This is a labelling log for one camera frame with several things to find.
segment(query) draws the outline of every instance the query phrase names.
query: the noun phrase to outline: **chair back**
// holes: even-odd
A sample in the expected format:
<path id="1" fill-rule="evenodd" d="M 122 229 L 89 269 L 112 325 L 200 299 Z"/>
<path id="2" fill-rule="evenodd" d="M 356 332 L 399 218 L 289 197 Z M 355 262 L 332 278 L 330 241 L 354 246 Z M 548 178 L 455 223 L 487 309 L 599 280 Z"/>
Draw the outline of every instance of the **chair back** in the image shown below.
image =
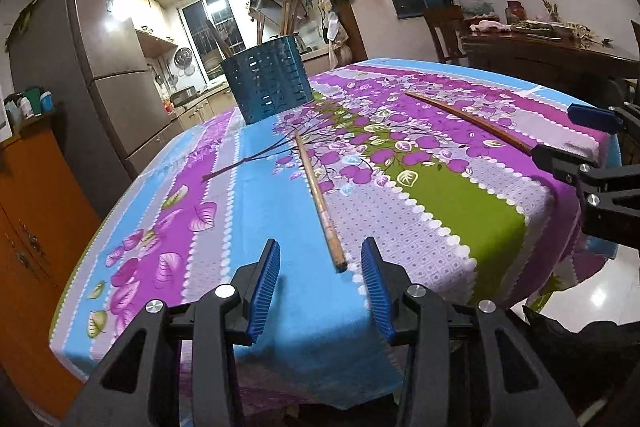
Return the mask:
<path id="1" fill-rule="evenodd" d="M 431 8 L 424 10 L 422 16 L 424 20 L 427 21 L 427 26 L 431 32 L 433 45 L 438 54 L 438 61 L 441 64 L 446 64 L 447 61 L 450 60 L 453 64 L 459 65 L 460 58 L 466 57 L 466 55 L 460 51 L 460 40 L 458 39 L 459 32 L 466 32 L 462 6 L 455 5 L 444 8 Z M 444 40 L 448 56 L 445 55 L 442 49 L 438 29 Z"/>

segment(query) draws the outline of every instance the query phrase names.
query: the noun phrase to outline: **white bottle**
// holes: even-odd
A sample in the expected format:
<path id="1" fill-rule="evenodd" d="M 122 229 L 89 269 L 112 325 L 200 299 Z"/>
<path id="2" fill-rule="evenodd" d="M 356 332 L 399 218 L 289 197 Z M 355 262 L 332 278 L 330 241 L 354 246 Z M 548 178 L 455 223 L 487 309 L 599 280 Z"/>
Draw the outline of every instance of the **white bottle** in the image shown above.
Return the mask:
<path id="1" fill-rule="evenodd" d="M 29 99 L 26 96 L 20 99 L 20 111 L 22 112 L 22 116 L 24 117 L 25 120 L 33 116 L 33 109 L 31 108 L 31 102 L 29 102 Z"/>

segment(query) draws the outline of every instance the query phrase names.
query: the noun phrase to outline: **tablecloth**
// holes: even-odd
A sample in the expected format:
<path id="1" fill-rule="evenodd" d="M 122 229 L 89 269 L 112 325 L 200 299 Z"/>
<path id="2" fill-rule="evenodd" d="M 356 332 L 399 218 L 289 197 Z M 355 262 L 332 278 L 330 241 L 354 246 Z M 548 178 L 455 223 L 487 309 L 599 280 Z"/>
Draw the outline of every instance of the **tablecloth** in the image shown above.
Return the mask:
<path id="1" fill-rule="evenodd" d="M 376 332 L 360 271 L 375 237 L 412 281 L 458 303 L 510 306 L 597 272 L 616 245 L 579 229 L 575 191 L 491 134 L 404 94 L 464 108 L 520 140 L 616 165 L 615 139 L 573 125 L 567 95 L 498 74 L 377 59 L 310 79 L 314 101 L 245 126 L 236 109 L 176 137 L 135 180 L 74 271 L 50 347 L 86 378 L 152 298 L 193 301 L 280 243 L 264 333 L 236 347 L 247 412 L 346 408 L 393 391 L 402 354 Z M 303 135 L 348 258 L 337 274 L 300 158 Z M 254 156 L 212 178 L 204 174 Z M 183 346 L 183 397 L 191 349 Z"/>

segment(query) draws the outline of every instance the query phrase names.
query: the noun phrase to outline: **wooden desk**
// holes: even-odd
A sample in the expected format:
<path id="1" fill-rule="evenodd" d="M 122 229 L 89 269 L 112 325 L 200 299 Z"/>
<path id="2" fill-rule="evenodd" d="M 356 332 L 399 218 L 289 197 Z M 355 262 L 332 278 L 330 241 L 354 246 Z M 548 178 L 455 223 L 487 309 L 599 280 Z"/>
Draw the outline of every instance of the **wooden desk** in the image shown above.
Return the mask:
<path id="1" fill-rule="evenodd" d="M 461 36 L 469 65 L 551 87 L 598 107 L 620 105 L 624 78 L 638 78 L 638 56 L 596 42 L 549 41 L 526 34 Z"/>

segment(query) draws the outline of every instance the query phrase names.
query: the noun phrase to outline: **white tile floor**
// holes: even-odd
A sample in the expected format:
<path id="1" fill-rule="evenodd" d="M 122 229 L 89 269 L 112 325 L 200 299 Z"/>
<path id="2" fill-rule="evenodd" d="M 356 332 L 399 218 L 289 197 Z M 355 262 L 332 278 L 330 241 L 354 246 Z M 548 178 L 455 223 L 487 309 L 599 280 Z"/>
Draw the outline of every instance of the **white tile floor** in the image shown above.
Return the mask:
<path id="1" fill-rule="evenodd" d="M 638 250 L 618 248 L 618 256 L 607 261 L 596 275 L 574 288 L 555 293 L 542 314 L 570 331 L 580 331 L 593 321 L 617 324 L 640 321 Z M 522 316 L 522 304 L 513 310 Z"/>

